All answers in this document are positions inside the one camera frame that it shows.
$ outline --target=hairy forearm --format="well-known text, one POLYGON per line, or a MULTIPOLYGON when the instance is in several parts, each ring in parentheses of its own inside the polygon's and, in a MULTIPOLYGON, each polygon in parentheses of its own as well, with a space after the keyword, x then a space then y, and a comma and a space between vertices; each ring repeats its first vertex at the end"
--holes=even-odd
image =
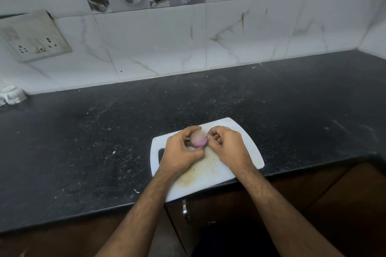
POLYGON ((173 181, 171 175, 157 172, 96 257, 146 257, 159 213, 173 181))
POLYGON ((261 174, 249 167, 238 175, 282 257, 342 257, 261 174))

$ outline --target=cabinet handle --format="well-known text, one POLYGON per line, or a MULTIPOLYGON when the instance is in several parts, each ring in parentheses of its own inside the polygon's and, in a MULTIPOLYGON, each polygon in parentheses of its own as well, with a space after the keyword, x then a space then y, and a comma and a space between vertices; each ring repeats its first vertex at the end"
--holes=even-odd
POLYGON ((182 201, 182 214, 184 215, 184 218, 188 223, 188 225, 190 225, 190 218, 189 218, 188 210, 186 208, 186 199, 182 201))

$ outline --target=switch plate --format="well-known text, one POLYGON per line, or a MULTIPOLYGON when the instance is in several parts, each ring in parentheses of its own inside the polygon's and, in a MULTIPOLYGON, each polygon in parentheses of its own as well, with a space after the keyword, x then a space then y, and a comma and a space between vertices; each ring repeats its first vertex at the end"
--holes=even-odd
POLYGON ((71 52, 45 10, 0 20, 0 35, 19 62, 71 52))

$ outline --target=peeled onion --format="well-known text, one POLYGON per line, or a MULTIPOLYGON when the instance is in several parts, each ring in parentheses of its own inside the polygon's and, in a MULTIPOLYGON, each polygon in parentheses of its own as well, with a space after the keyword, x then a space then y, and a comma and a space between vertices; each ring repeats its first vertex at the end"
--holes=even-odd
POLYGON ((190 135, 190 144, 194 147, 205 146, 207 142, 206 133, 202 130, 195 131, 190 135))

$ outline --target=cutting board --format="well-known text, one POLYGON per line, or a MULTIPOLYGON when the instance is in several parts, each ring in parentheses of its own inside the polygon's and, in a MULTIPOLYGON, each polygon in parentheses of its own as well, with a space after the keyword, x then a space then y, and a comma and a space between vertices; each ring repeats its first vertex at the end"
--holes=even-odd
MULTIPOLYGON (((216 120, 200 126, 202 127, 202 130, 207 133, 212 127, 218 125, 226 126, 240 132, 255 167, 258 169, 264 167, 263 158, 261 157, 261 154, 251 137, 231 118, 216 120)), ((159 150, 165 148, 168 137, 178 132, 179 131, 161 135, 153 139, 150 150, 150 166, 153 176, 159 167, 159 150)), ((229 168, 220 161, 219 156, 210 147, 205 147, 204 151, 205 156, 198 162, 191 165, 171 187, 166 197, 167 202, 220 184, 235 177, 229 168)))

